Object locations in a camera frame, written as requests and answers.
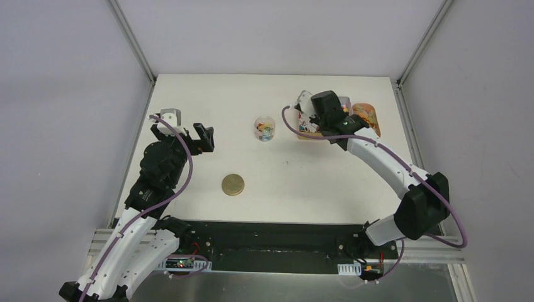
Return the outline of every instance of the wire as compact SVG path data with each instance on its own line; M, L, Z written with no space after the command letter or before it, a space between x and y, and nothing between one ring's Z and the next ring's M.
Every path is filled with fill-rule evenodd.
M184 279L184 278L189 278L189 277L196 276L196 275L200 274L201 272L203 272L205 269L207 269L209 264L210 264L208 259L206 259L206 257L204 257L202 255L194 255L194 254L193 255L170 255L169 257L167 257L167 259L181 259L181 258L200 258L200 259L204 260L206 262L206 264L201 269L199 269L198 271L190 272L187 275L170 274L170 276L172 276L175 279Z
M382 277L376 279L375 281L382 281L387 275L389 275L396 267L397 265L399 265L399 263L401 262L401 259L402 257L404 256L404 239L399 239L400 240L400 253L399 253L399 257L397 258L397 261L395 261L395 263L393 264L393 266L387 271L384 273L384 275L382 275ZM353 286L353 287L349 287L349 286L346 286L344 285L341 281L339 281L341 283L341 285L343 285L345 288L348 288L348 289L356 289L364 284L366 284L365 282L364 283L360 283L356 286Z
M452 218L454 219L454 221L456 222L456 225L458 226L458 230L460 231L460 236L462 238L462 243L461 244L456 244L456 243L453 243L453 242L449 242L449 241L447 241L445 239L442 239L442 238L440 238L440 237L438 237L436 235L430 234L430 233L425 233L425 235L427 235L427 236L429 236L429 237L431 237L431 238L433 238L433 239L435 239L435 240L437 240L437 241L439 241L441 243L444 243L444 244L449 245L451 247L455 247L457 249L462 249L462 248L467 246L467 236L465 234L465 229L464 229L463 224L460 221L456 211L452 208L452 206L449 204L449 202L443 197L443 195L441 195L438 191L436 191L433 187L431 187L428 183L426 183L426 181L424 181L424 179L421 176L419 176L419 174L415 173L412 170L412 168L410 168L410 166L407 163L404 162L404 160L402 158L400 158L397 154L395 154L395 152L391 151L391 149L389 149L385 145L382 145L381 143L376 142L372 138L363 137L361 135L349 134L349 135L333 135L331 137L314 137L312 135L307 135L307 134L304 134L304 133L300 133L299 131L295 130L293 127L291 127L289 125L289 123L288 123L288 121L287 121L287 119L285 117L285 111L287 109L289 109L289 108L291 108L290 105L285 106L282 109L283 122L287 126L287 128L289 128L289 130L291 130L292 132L294 132L297 135L300 135L301 137L310 138L310 139L313 139L313 140L332 140L332 139L337 140L337 139L345 139L345 138L355 138L357 140L364 140L366 142L372 143L374 146L376 146L378 148L381 148L386 153L388 153L401 166L403 166L403 168L405 168L410 173L410 175L412 175L421 184L423 184L423 186L425 186L428 189L428 191L432 192L432 194L434 194L441 201L441 203L443 203L443 205L451 213Z
M157 203L154 206L151 206L150 208L146 209L145 211L142 211L139 214L137 214L130 221L128 221L123 226L123 228L118 232L120 235L124 235L124 233L130 227L130 225L132 225L136 220L141 218L141 216L144 216L144 215L150 213L151 211L154 211L155 209L158 209L158 208L160 208L160 207L162 207L162 206L164 206L166 204L169 204L174 198L178 197L178 195L180 195L185 190L185 188L187 187L187 185L191 181L191 176L193 175L193 159L191 158L191 152L189 151L189 148L187 147L187 144L185 143L183 138L180 136L180 133L178 133L178 131L176 131L171 125L169 125L166 121L160 119L158 116L150 115L149 117L151 119L154 119L154 120L162 123L165 127L167 127L174 134L174 136L176 136L176 138L178 139L178 141L180 142L182 147L185 149L185 153L187 155L187 161L189 162L189 171L188 171L187 178L186 178L184 184L182 185L182 187L176 193L174 193L171 197L165 199L164 201L161 201L160 203ZM98 261L98 263L94 267L93 273L89 277L90 280L94 280L94 278L98 274L98 271L100 270L100 267L102 266L102 264L106 260L107 256L110 254L111 250L113 249L113 247L116 245L116 243L118 242L118 240L120 238L121 237L115 237L113 239L113 241L111 242L110 246L104 251L104 254L102 254L102 258L100 258L100 260ZM78 302L83 302L83 300L84 300L85 296L87 295L87 292L89 291L89 288L91 287L91 285L92 285L92 283L90 283L90 282L88 282L85 285L85 288L84 288L84 290L82 292L82 295L80 296L80 299L78 300Z
M198 243L196 243L196 242L191 243L191 245L196 246L195 247L195 251L193 252L193 255L196 255L196 252L198 252L198 250L200 250L200 247L198 246Z

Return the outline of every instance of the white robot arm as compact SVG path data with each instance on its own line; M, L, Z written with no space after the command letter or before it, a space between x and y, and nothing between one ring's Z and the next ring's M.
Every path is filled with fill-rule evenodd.
M190 229L174 217L163 220L149 246L133 257L168 203L189 183L191 163L184 186L176 193L173 191L186 162L192 155L213 152L215 148L213 128L193 124L200 137L193 140L180 127L179 110L164 109L151 118L158 121L151 127L158 142L144 150L140 176L125 201L125 210L93 265L76 282L65 282L61 287L59 294L66 301L128 301L150 272L178 249L180 236Z
M448 180L441 174L429 175L425 170L407 164L384 145L378 135L358 115L348 115L341 108L333 91L324 91L309 98L313 112L305 114L319 125L323 137L338 144L343 150L359 157L380 175L395 191L400 206L397 211L378 220L356 234L355 244L344 249L356 258L365 258L375 247L400 238L418 239L430 228L450 214L448 204ZM293 129L282 116L286 126L298 135L308 137ZM310 108L299 98L295 109Z

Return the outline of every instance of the coin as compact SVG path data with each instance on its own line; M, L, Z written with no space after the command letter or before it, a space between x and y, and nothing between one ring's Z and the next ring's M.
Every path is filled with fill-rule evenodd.
M221 187L224 194L235 196L243 192L245 181L243 180L243 177L237 174L230 174L224 177Z

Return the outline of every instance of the white table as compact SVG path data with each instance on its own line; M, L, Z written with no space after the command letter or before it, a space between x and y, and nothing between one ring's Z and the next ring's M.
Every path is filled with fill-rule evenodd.
M287 223L364 223L392 214L399 199L387 183L360 159L327 142L297 139L281 119L282 107L302 90L333 90L351 103L370 103L377 110L382 140L410 158L394 92L387 77L303 75L176 75L158 77L148 113L181 110L182 126L196 138L193 123L215 128L214 153L193 158L194 171L185 192L165 215L185 220L265 221ZM297 125L296 112L288 112ZM260 142L254 121L267 115L276 121L275 137ZM116 216L139 176L143 150L156 141L145 120ZM182 173L178 187L187 175ZM221 180L236 173L244 191L227 196Z

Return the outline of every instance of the clear plastic cup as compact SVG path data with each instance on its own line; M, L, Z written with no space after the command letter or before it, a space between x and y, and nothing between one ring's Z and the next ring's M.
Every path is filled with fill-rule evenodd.
M275 121L269 116L260 116L254 122L254 134L262 142L272 140L275 137Z

